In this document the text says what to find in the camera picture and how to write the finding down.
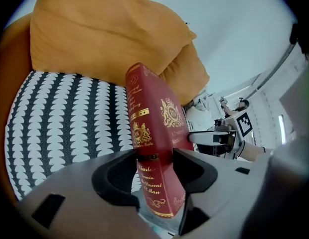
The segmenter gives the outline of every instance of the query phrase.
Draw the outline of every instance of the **patterned fabric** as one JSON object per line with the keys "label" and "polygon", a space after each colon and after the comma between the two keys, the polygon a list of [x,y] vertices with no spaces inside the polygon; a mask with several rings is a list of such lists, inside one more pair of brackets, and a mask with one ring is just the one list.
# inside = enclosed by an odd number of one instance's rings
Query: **patterned fabric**
{"label": "patterned fabric", "polygon": [[18,199],[66,165],[132,148],[125,88],[81,75],[30,72],[5,129]]}

